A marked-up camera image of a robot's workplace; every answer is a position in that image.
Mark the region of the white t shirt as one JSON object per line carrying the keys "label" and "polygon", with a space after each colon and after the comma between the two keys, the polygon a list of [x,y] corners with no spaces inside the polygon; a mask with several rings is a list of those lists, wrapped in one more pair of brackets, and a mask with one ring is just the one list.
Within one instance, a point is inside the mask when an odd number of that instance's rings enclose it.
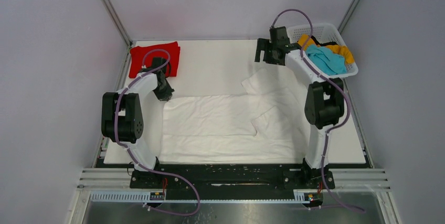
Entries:
{"label": "white t shirt", "polygon": [[260,69],[241,85],[243,94],[182,97],[167,102],[160,161],[300,162],[308,148],[309,126],[290,83]]}

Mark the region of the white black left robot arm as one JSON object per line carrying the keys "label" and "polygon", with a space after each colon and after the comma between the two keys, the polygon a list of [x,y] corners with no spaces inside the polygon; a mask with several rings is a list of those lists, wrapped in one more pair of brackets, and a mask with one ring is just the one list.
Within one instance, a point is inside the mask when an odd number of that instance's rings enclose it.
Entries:
{"label": "white black left robot arm", "polygon": [[143,139],[141,101],[150,95],[154,95],[159,103],[172,98],[174,89],[165,76],[169,62],[170,57],[153,58],[151,65],[143,66],[126,87],[102,96],[102,135],[128,153],[134,169],[144,172],[142,179],[151,188],[162,183],[163,174],[155,169],[158,158]]}

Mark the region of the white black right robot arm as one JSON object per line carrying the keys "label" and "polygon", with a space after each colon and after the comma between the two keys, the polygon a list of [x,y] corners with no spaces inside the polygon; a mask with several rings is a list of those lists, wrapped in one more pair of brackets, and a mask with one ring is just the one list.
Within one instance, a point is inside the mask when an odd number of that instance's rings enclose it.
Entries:
{"label": "white black right robot arm", "polygon": [[344,115],[344,90],[340,78],[330,79],[308,58],[298,43],[292,43],[285,27],[271,27],[270,38],[259,38],[255,61],[286,66],[307,88],[304,115],[310,124],[309,148],[300,171],[285,186],[315,189],[328,175],[329,130]]}

